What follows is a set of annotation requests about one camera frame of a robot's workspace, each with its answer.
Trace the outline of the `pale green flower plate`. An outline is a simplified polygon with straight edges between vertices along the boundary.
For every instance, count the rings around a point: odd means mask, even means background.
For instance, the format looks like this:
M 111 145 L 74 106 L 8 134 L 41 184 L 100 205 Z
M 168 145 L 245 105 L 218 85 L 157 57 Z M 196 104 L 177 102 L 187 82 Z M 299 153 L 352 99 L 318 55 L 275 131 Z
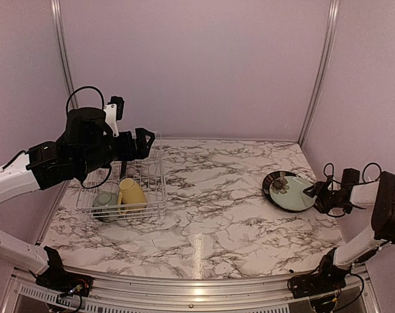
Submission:
M 316 197 L 311 198 L 304 193 L 304 190 L 312 185 L 301 177 L 278 177 L 270 184 L 270 197 L 282 209 L 292 212 L 305 211 L 315 204 Z

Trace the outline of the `red floral plate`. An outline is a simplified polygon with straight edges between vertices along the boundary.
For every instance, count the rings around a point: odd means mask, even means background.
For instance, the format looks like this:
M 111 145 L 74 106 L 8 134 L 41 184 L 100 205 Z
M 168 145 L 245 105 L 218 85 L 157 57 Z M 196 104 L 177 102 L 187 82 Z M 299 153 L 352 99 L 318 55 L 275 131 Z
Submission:
M 122 161 L 120 165 L 119 178 L 124 179 L 126 177 L 126 172 L 127 172 L 127 161 Z

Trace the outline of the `black rimmed cream plate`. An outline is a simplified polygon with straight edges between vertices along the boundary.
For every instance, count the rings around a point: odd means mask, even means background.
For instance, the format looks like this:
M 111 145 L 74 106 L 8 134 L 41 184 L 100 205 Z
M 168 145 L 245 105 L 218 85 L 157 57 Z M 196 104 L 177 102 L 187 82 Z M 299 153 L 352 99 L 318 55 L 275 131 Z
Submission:
M 285 177 L 299 177 L 299 175 L 289 171 L 273 171 L 263 179 L 262 192 L 265 198 L 273 205 L 276 205 L 276 203 L 271 198 L 270 191 L 273 194 L 286 194 L 290 189 Z

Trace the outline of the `yellow ceramic mug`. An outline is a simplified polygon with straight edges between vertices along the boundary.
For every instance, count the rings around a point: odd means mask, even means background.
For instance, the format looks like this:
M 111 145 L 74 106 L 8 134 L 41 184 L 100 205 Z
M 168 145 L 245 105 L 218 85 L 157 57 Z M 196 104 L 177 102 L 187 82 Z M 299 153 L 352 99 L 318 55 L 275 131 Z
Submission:
M 119 183 L 118 214 L 138 211 L 146 208 L 147 199 L 140 185 L 131 178 L 126 178 Z

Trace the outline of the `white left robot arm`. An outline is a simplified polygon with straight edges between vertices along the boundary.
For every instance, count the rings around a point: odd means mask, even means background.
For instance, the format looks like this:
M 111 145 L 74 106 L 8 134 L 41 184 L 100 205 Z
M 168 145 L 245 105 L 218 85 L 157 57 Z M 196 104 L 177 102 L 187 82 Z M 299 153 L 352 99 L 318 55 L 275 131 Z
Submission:
M 0 203 L 30 192 L 46 190 L 64 181 L 84 182 L 98 169 L 115 161 L 142 160 L 149 156 L 155 134 L 145 128 L 121 132 L 124 99 L 112 96 L 100 108 L 66 108 L 64 133 L 56 141 L 18 152 L 0 166 Z M 0 260 L 44 276 L 57 290 L 71 284 L 59 252 L 26 243 L 0 230 Z

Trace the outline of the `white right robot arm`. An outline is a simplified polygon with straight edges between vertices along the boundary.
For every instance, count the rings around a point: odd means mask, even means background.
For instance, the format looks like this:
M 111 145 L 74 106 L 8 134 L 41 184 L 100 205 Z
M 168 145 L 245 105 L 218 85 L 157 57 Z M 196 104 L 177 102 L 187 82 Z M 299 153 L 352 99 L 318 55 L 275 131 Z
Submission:
M 383 171 L 375 162 L 375 179 L 367 181 L 365 171 L 345 168 L 340 180 L 333 173 L 325 181 L 318 181 L 303 190 L 315 200 L 313 207 L 322 214 L 342 209 L 349 215 L 353 209 L 369 211 L 370 221 L 354 238 L 332 249 L 320 262 L 319 272 L 312 277 L 311 285 L 325 292 L 337 281 L 336 271 L 346 273 L 354 263 L 366 261 L 386 244 L 395 245 L 395 174 Z

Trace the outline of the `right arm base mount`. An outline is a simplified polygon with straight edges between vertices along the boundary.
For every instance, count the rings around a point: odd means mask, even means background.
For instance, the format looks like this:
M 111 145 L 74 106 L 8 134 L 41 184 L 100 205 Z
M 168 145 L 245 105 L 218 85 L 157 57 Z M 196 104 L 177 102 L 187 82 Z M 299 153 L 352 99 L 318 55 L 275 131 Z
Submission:
M 338 299 L 342 296 L 342 289 L 347 285 L 345 281 L 347 275 L 359 279 L 360 292 L 338 308 Z M 287 281 L 287 289 L 294 299 L 313 297 L 309 305 L 314 312 L 340 312 L 360 299 L 365 289 L 365 281 L 360 275 L 351 272 L 351 266 L 342 269 L 335 265 L 333 256 L 327 254 L 322 257 L 314 270 L 290 278 Z

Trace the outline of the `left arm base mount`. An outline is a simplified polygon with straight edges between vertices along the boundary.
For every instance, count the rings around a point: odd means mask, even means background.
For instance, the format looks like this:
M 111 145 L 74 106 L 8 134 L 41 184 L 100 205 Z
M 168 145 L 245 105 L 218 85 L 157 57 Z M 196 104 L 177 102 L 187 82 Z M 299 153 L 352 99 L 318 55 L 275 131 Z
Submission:
M 78 306 L 72 312 L 79 312 L 82 309 L 83 297 L 87 297 L 90 293 L 93 278 L 89 275 L 66 271 L 56 249 L 45 246 L 44 250 L 48 257 L 47 269 L 45 272 L 35 275 L 36 284 L 59 291 L 60 298 L 78 296 Z

